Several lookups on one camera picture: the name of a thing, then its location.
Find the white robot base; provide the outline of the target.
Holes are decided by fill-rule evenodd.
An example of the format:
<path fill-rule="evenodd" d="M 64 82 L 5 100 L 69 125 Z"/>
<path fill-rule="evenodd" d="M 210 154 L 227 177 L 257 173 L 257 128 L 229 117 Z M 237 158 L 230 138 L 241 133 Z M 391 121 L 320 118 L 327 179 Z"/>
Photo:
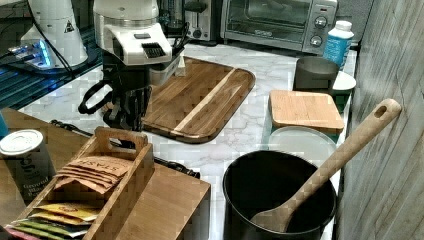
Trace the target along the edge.
<path fill-rule="evenodd" d="M 8 51 L 42 71 L 74 70 L 89 59 L 71 0 L 27 0 L 32 27 Z"/>

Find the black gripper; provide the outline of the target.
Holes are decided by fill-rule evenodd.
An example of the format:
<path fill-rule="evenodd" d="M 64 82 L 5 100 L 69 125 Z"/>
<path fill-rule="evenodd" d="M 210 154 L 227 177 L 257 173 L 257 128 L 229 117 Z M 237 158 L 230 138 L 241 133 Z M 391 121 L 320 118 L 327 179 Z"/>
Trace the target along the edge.
<path fill-rule="evenodd" d="M 145 116 L 151 96 L 150 67 L 125 65 L 115 55 L 103 53 L 103 79 L 112 88 L 111 110 L 103 116 L 105 123 L 126 131 L 120 138 L 121 145 L 137 149 L 142 145 L 142 118 Z"/>

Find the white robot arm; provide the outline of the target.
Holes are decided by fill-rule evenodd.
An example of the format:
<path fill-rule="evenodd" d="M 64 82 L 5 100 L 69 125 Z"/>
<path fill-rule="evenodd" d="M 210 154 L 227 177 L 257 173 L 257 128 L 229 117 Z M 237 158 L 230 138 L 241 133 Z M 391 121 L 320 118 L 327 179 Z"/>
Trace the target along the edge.
<path fill-rule="evenodd" d="M 112 89 L 112 108 L 103 120 L 112 128 L 140 132 L 151 95 L 150 68 L 172 60 L 157 0 L 95 0 L 93 13 L 103 81 Z"/>

